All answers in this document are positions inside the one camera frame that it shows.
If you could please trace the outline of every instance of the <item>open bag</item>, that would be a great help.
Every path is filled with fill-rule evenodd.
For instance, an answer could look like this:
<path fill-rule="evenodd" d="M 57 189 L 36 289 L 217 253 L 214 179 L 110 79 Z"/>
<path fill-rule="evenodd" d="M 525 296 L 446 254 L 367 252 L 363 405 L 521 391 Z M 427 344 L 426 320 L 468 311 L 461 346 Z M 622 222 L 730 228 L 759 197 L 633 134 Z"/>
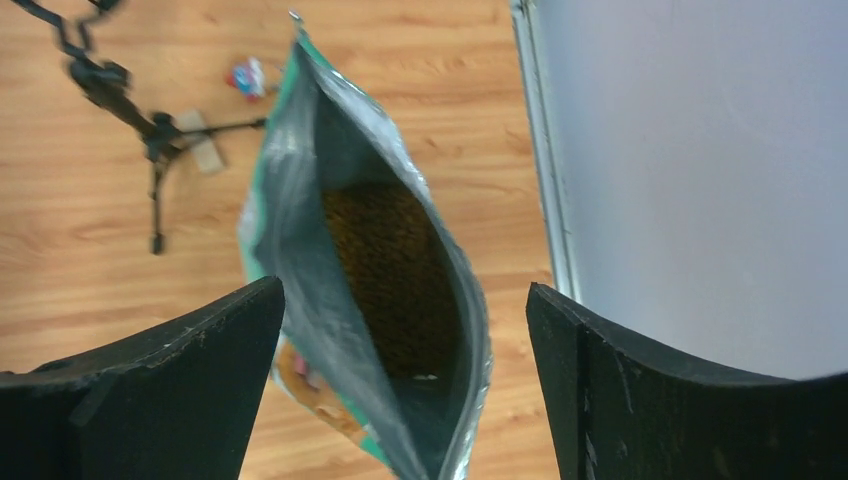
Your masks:
<path fill-rule="evenodd" d="M 238 234 L 248 280 L 285 288 L 276 383 L 399 478 L 465 478 L 483 291 L 394 122 L 302 28 Z"/>

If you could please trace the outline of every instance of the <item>small toy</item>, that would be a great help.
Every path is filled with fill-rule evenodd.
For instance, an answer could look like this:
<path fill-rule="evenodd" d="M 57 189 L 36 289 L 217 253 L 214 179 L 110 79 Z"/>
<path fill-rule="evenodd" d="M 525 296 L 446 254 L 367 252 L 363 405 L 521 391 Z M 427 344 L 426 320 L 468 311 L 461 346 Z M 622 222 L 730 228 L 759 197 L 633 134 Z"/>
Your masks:
<path fill-rule="evenodd" d="M 279 73 L 282 79 L 282 68 L 277 67 L 271 72 L 266 72 L 265 67 L 256 57 L 248 57 L 247 60 L 237 63 L 227 74 L 226 82 L 231 87 L 238 89 L 249 102 L 255 102 L 268 93 L 279 89 L 279 81 L 268 85 L 268 76 Z"/>

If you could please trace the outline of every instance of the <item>green bag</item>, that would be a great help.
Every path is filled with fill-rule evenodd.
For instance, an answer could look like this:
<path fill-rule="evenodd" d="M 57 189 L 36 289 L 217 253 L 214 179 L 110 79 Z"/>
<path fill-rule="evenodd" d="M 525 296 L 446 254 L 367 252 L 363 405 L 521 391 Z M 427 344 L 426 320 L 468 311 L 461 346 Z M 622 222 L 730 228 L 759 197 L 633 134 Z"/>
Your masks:
<path fill-rule="evenodd" d="M 461 479 L 492 369 L 483 291 L 400 132 L 300 28 L 238 229 L 276 275 L 272 369 L 403 479 Z"/>

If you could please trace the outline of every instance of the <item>tripod leg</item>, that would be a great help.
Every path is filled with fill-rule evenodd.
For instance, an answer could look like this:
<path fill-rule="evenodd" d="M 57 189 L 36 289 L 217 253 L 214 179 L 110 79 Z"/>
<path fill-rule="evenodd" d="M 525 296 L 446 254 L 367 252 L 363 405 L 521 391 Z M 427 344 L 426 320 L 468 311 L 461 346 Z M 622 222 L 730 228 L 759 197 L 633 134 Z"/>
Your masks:
<path fill-rule="evenodd" d="M 162 209 L 160 201 L 160 187 L 162 178 L 165 176 L 169 160 L 164 159 L 151 164 L 153 171 L 153 185 L 150 190 L 150 199 L 153 200 L 153 237 L 150 240 L 150 253 L 160 255 L 165 250 L 165 236 L 162 234 Z"/>

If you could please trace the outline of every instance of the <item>tripod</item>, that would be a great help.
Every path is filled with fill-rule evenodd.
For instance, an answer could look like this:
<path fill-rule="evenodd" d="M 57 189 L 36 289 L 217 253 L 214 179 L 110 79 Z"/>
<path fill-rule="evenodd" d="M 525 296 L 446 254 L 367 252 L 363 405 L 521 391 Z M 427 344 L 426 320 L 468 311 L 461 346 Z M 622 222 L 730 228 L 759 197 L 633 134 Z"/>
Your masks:
<path fill-rule="evenodd" d="M 152 171 L 150 199 L 153 202 L 153 235 L 150 251 L 154 255 L 161 254 L 165 249 L 165 236 L 162 234 L 161 225 L 160 190 L 171 163 L 192 147 L 185 139 L 195 135 L 211 137 L 228 130 L 263 128 L 266 119 L 258 118 L 248 122 L 182 131 L 174 125 L 173 117 L 168 113 L 157 111 L 151 114 L 150 119 L 145 118 L 127 97 L 130 73 L 115 62 L 104 61 L 98 64 L 88 56 L 93 49 L 88 26 L 106 18 L 106 15 L 122 0 L 88 0 L 95 6 L 95 11 L 92 15 L 76 22 L 76 29 L 82 43 L 80 46 L 68 40 L 65 19 L 58 14 L 37 4 L 35 0 L 12 1 L 56 29 L 60 49 L 71 57 L 68 73 L 85 96 L 98 107 L 135 129 L 141 137 L 145 147 L 145 158 L 150 161 Z M 178 140 L 183 140 L 184 144 L 174 145 L 174 142 Z"/>

